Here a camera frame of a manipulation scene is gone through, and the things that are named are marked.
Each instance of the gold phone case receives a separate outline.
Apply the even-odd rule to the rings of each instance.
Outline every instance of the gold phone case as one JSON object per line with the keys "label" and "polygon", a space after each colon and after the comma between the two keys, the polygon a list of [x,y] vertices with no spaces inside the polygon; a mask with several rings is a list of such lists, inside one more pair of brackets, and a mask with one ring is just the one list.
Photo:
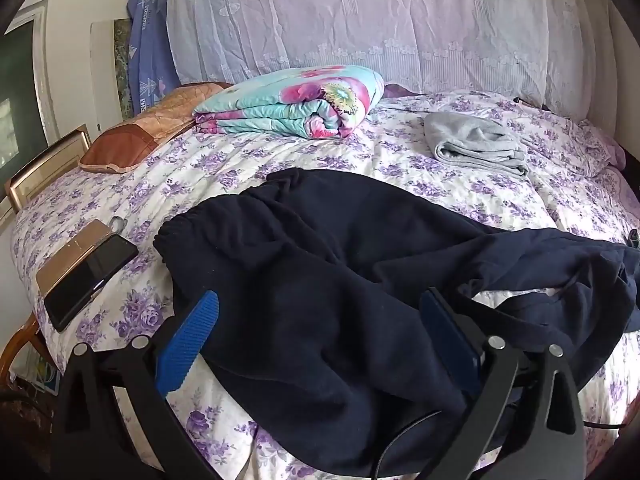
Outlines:
{"label": "gold phone case", "polygon": [[58,250],[36,273],[42,297],[47,294],[113,232],[99,220],[93,220]]}

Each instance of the white lace curtain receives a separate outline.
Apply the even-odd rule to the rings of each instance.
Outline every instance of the white lace curtain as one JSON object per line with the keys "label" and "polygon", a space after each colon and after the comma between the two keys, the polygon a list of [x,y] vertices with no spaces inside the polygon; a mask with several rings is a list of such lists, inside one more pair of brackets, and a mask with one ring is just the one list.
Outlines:
{"label": "white lace curtain", "polygon": [[414,92],[495,91],[615,125],[607,0],[168,0],[167,25],[183,82],[360,64]]}

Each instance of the brown pillow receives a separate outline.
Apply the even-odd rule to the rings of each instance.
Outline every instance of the brown pillow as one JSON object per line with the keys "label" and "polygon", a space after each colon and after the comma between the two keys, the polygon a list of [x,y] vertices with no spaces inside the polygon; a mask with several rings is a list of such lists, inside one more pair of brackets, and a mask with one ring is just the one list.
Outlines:
{"label": "brown pillow", "polygon": [[78,166],[94,173],[127,173],[160,146],[194,125],[193,109],[230,86],[198,83],[181,86],[157,105],[95,139]]}

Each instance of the gold frame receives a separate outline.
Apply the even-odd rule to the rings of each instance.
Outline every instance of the gold frame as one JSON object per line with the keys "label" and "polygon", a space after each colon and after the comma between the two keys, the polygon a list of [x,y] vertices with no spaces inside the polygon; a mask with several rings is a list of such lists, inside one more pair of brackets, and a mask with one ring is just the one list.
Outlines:
{"label": "gold frame", "polygon": [[37,155],[9,181],[7,181],[4,185],[4,189],[14,212],[20,212],[27,205],[29,201],[28,199],[34,198],[53,181],[58,179],[67,171],[78,166],[78,160],[80,159],[78,156],[78,150],[71,151],[73,156],[70,156],[68,159],[63,159],[62,164],[58,165],[53,173],[46,176],[43,181],[28,194],[25,194],[20,189],[20,186],[22,186],[36,171],[43,168],[44,165],[52,161],[54,157],[61,155],[65,150],[75,147],[74,145],[78,142],[81,144],[82,153],[86,153],[91,145],[91,140],[85,124],[49,146],[45,151],[40,155]]}

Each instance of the floral comforter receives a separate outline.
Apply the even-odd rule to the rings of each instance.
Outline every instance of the floral comforter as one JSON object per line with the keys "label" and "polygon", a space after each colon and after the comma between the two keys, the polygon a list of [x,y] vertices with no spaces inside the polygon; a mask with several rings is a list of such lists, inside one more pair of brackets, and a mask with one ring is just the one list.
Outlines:
{"label": "floral comforter", "polygon": [[[483,170],[452,168],[431,156],[423,133],[428,111],[469,113],[511,128],[526,147],[526,180]],[[620,149],[587,123],[573,124],[496,94],[452,92],[384,99],[346,139],[185,133],[124,175],[73,170],[17,218],[12,256],[60,369],[80,341],[95,350],[119,348],[152,334],[172,314],[171,279],[152,246],[162,223],[198,202],[256,186],[291,166],[352,171],[384,180],[485,224],[509,230],[557,227],[623,242],[640,227],[640,205],[622,179]],[[63,333],[49,323],[35,281],[46,259],[94,218],[128,220],[123,235],[140,255],[115,275]],[[508,292],[484,293],[495,306]],[[580,393],[587,420],[622,421],[640,390],[640,340],[625,335]],[[158,462],[123,392],[123,417],[140,456]],[[201,357],[168,401],[180,423],[225,480],[335,478],[300,463],[282,449],[218,383]],[[615,439],[587,430],[593,467]],[[490,460],[492,454],[485,456]]]}

